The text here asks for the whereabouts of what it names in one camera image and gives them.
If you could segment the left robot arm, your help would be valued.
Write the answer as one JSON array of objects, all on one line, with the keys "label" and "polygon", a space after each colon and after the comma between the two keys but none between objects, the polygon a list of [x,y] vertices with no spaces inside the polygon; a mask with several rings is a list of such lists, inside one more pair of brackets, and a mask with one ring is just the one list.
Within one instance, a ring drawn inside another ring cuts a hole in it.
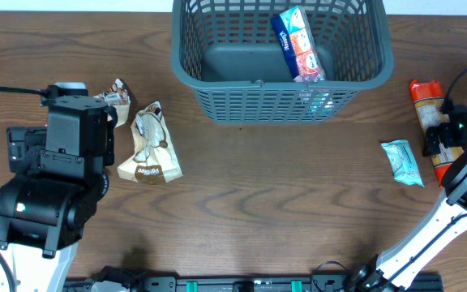
[{"label": "left robot arm", "polygon": [[0,291],[60,291],[85,223],[109,188],[116,109],[85,84],[50,85],[43,127],[9,127],[0,187]]}]

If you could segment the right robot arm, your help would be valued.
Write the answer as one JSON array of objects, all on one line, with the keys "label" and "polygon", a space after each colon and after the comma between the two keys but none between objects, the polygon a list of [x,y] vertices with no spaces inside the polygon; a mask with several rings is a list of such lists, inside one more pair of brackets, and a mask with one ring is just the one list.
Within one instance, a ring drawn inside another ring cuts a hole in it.
[{"label": "right robot arm", "polygon": [[432,210],[399,243],[355,273],[345,291],[405,291],[433,258],[467,230],[467,149],[441,184]]}]

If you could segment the grey plastic basket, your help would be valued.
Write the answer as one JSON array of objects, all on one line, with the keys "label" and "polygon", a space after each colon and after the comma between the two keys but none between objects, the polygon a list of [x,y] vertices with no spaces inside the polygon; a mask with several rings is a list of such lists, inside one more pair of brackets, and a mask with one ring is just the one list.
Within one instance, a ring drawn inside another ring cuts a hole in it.
[{"label": "grey plastic basket", "polygon": [[358,93],[383,85],[394,67],[380,0],[304,1],[326,78],[293,80],[272,18],[291,1],[176,0],[171,66],[217,123],[317,123]]}]

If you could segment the multicolour tissue pack strip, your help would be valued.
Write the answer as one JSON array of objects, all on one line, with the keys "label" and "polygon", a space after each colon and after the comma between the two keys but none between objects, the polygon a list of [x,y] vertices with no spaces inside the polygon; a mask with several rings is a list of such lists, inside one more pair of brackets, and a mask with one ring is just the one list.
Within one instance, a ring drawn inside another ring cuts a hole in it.
[{"label": "multicolour tissue pack strip", "polygon": [[302,6],[294,6],[271,18],[270,23],[282,57],[281,65],[270,70],[271,82],[293,80],[296,83],[317,83],[326,80],[326,73],[315,49],[311,28]]}]

